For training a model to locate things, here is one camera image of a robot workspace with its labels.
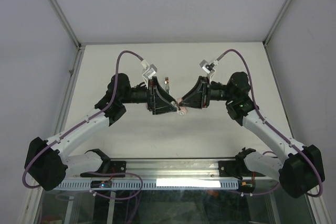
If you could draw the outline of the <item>white stapler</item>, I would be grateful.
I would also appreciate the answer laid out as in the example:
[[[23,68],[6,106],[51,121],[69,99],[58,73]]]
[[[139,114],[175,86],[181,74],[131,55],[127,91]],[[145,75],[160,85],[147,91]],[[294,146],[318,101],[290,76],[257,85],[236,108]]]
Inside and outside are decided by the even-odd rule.
[[[165,77],[165,80],[164,80],[164,90],[167,94],[170,93],[170,82],[169,82],[168,77]]]

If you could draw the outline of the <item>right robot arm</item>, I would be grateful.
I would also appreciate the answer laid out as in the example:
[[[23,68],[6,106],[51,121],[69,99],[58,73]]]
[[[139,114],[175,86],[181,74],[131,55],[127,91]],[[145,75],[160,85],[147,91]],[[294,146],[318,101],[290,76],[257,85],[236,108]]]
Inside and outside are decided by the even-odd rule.
[[[319,197],[325,180],[322,155],[314,146],[285,136],[263,116],[249,96],[251,87],[245,72],[235,72],[227,84],[200,76],[196,85],[178,102],[179,106],[204,109],[211,101],[225,101],[227,113],[240,126],[255,134],[274,153],[270,157],[245,148],[235,158],[232,176],[240,178],[257,172],[277,181],[291,197],[298,198],[318,187]]]

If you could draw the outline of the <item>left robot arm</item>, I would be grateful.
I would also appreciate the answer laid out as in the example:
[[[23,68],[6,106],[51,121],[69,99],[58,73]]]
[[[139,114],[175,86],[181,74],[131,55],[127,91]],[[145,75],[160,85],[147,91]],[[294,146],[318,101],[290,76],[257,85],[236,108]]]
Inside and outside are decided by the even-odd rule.
[[[81,122],[46,140],[37,137],[31,141],[23,183],[30,175],[40,187],[49,191],[75,175],[109,176],[113,171],[111,158],[100,149],[88,150],[81,155],[72,153],[89,137],[119,120],[126,113],[126,103],[144,103],[154,115],[180,111],[177,101],[160,86],[157,77],[132,87],[126,74],[116,74],[103,98]]]

